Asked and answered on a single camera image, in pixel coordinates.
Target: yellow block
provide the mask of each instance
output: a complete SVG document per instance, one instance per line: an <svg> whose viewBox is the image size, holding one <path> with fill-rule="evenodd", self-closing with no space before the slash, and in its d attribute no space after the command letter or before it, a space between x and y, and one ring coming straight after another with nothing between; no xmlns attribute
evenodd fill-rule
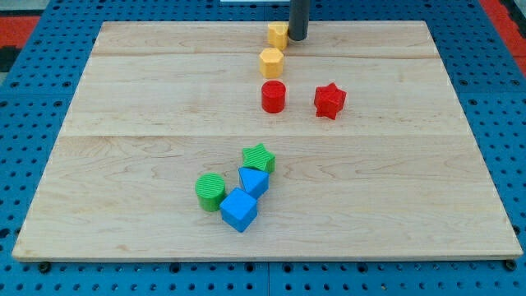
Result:
<svg viewBox="0 0 526 296"><path fill-rule="evenodd" d="M265 78L278 78L283 72L284 56L279 49L263 49L260 53L260 72Z"/></svg>
<svg viewBox="0 0 526 296"><path fill-rule="evenodd" d="M269 44L274 45L279 50L287 48L288 42L288 22L273 21L269 23Z"/></svg>

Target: blue block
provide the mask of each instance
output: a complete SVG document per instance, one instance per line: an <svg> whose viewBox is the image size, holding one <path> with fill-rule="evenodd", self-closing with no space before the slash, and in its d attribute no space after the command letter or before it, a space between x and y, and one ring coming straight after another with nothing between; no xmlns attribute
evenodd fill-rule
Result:
<svg viewBox="0 0 526 296"><path fill-rule="evenodd" d="M243 232L257 216L257 201L236 187L219 205L223 220Z"/></svg>
<svg viewBox="0 0 526 296"><path fill-rule="evenodd" d="M239 185L251 197L258 199L269 189L269 173L257 169L239 168Z"/></svg>

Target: toy block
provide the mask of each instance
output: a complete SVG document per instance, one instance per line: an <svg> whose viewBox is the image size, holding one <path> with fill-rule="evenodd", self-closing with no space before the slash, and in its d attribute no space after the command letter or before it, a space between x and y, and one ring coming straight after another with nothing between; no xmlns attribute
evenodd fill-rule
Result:
<svg viewBox="0 0 526 296"><path fill-rule="evenodd" d="M339 89L334 82L328 86L318 86L314 97L316 116L335 120L336 114L344 109L346 96L347 93Z"/></svg>
<svg viewBox="0 0 526 296"><path fill-rule="evenodd" d="M219 204L226 196L226 186L223 177L216 173L205 173L197 179L195 189L199 206L203 210L219 210Z"/></svg>
<svg viewBox="0 0 526 296"><path fill-rule="evenodd" d="M284 56L279 49L263 49L260 53L260 72L265 78L278 78L283 72Z"/></svg>
<svg viewBox="0 0 526 296"><path fill-rule="evenodd" d="M280 81L267 81L261 87L261 107L268 113L279 113L285 108L287 88Z"/></svg>
<svg viewBox="0 0 526 296"><path fill-rule="evenodd" d="M257 216L257 201L240 188L221 202L221 218L237 231L243 232Z"/></svg>
<svg viewBox="0 0 526 296"><path fill-rule="evenodd" d="M267 35L269 44L274 45L279 50L287 48L288 43L288 23L286 21L273 21L269 23L269 34Z"/></svg>
<svg viewBox="0 0 526 296"><path fill-rule="evenodd" d="M239 185L251 197L259 199L269 189L269 173L239 168Z"/></svg>
<svg viewBox="0 0 526 296"><path fill-rule="evenodd" d="M243 148L243 167L249 169L259 169L267 173L274 172L275 156L267 151L263 144L258 144L253 148Z"/></svg>

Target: red star block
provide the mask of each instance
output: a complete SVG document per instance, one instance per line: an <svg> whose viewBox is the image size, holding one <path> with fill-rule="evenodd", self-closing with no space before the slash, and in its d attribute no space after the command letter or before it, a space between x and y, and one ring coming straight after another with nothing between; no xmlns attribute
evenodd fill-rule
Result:
<svg viewBox="0 0 526 296"><path fill-rule="evenodd" d="M344 108L345 96L347 93L339 89L334 82L328 86L318 86L314 97L316 116L335 120L336 114Z"/></svg>

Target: black pole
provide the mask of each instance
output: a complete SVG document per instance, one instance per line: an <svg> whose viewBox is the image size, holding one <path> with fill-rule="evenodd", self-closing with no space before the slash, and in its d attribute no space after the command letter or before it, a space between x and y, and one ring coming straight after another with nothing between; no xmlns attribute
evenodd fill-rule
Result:
<svg viewBox="0 0 526 296"><path fill-rule="evenodd" d="M310 8L311 0L290 0L288 18L288 37L290 39L301 41L307 37Z"/></svg>

